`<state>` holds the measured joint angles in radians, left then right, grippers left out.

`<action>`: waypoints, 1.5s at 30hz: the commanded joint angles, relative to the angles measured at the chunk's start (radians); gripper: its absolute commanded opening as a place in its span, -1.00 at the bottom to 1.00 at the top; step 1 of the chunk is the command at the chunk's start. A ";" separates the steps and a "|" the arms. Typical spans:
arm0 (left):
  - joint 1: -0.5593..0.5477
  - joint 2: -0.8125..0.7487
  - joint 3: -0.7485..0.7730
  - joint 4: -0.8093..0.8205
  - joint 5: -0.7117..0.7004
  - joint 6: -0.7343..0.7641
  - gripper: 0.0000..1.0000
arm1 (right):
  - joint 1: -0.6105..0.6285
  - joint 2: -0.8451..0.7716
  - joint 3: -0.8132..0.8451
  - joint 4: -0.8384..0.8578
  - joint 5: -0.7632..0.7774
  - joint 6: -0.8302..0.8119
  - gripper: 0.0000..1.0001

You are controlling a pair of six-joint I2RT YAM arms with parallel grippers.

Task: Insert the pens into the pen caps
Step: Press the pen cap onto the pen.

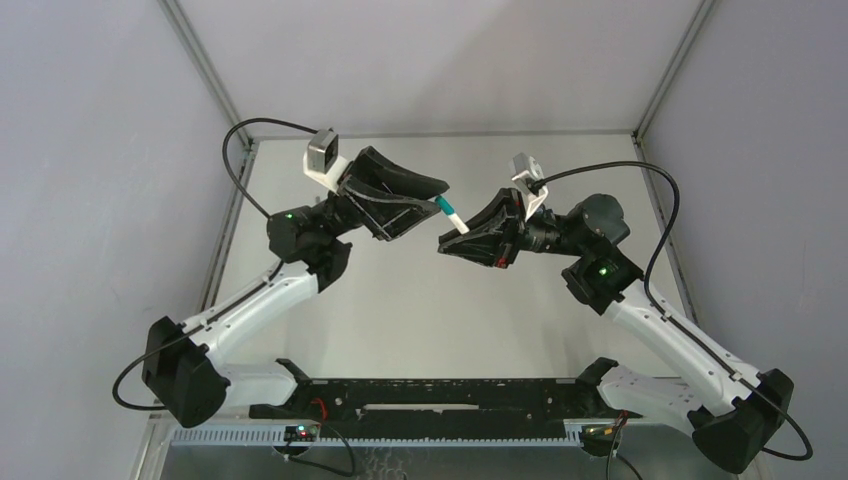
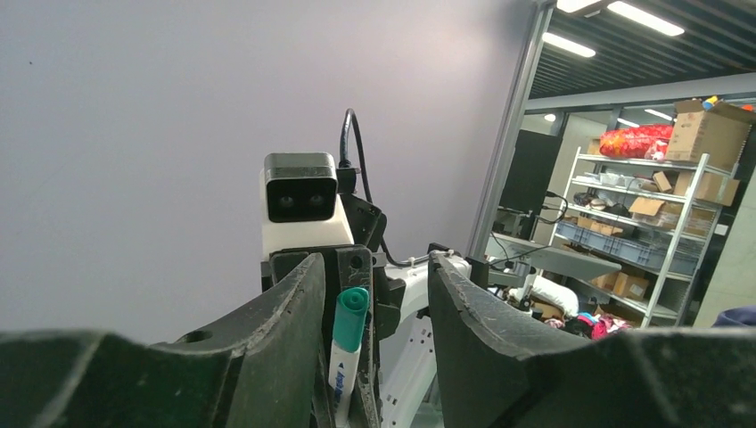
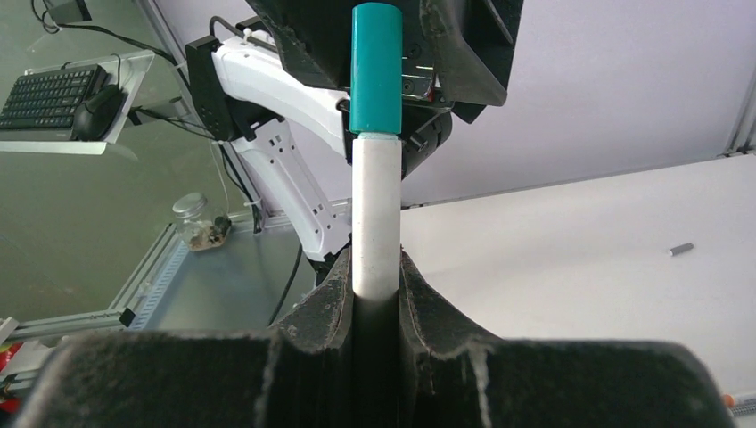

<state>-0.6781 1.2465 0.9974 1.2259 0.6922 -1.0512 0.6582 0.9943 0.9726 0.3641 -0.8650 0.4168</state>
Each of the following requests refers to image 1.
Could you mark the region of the white pen green end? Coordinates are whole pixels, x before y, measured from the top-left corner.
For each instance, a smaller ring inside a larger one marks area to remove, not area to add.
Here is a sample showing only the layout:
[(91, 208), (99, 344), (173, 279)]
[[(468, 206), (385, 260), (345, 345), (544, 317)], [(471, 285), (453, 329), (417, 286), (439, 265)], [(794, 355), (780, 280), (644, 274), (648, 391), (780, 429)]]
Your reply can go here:
[(461, 219), (461, 217), (458, 214), (457, 214), (456, 217), (453, 217), (453, 218), (447, 217), (447, 218), (450, 220), (450, 222), (453, 224), (453, 226), (459, 232), (460, 235), (465, 235), (470, 231), (470, 229), (468, 228), (466, 223)]

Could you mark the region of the green pen cap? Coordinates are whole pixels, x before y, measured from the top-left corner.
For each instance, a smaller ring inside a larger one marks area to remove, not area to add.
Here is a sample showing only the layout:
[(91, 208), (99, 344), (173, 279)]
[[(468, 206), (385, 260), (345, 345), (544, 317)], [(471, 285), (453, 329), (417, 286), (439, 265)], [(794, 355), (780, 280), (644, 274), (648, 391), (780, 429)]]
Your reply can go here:
[(456, 217), (456, 216), (457, 216), (456, 211), (455, 211), (455, 209), (453, 208), (453, 206), (452, 206), (452, 205), (450, 204), (450, 202), (449, 202), (446, 198), (444, 198), (443, 196), (437, 196), (437, 197), (434, 199), (434, 201), (435, 201), (435, 203), (439, 206), (439, 208), (441, 209), (441, 211), (442, 211), (442, 212), (443, 212), (443, 213), (444, 213), (447, 217), (453, 218), (453, 217)]

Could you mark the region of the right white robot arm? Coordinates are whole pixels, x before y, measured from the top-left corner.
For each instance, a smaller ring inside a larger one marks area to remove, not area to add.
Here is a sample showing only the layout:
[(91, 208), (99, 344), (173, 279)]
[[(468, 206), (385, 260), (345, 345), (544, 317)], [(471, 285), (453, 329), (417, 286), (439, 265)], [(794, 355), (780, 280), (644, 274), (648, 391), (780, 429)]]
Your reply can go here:
[(762, 371), (721, 347), (663, 296), (620, 249), (629, 235), (619, 202), (594, 194), (567, 214), (527, 213), (503, 188), (462, 229), (443, 234), (440, 253), (504, 269), (521, 252), (571, 256), (563, 279), (581, 304), (622, 326), (678, 376), (643, 375), (601, 357), (580, 375), (604, 403), (688, 435), (713, 464), (744, 472), (783, 425), (794, 390), (781, 370)]

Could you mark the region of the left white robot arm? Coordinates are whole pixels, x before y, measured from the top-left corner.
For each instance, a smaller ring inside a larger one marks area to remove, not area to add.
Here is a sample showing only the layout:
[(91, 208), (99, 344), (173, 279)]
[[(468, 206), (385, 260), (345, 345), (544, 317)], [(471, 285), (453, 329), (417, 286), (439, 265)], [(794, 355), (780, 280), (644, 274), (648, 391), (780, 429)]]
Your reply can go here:
[(392, 241), (440, 213), (447, 182), (401, 167), (368, 146), (348, 160), (333, 147), (310, 147), (304, 174), (326, 188), (312, 206), (278, 212), (266, 223), (278, 261), (238, 293), (182, 322), (163, 317), (149, 329), (142, 381), (185, 428), (223, 407), (280, 405), (297, 387), (277, 362), (236, 365), (230, 355), (292, 307), (326, 291), (346, 270), (361, 227)]

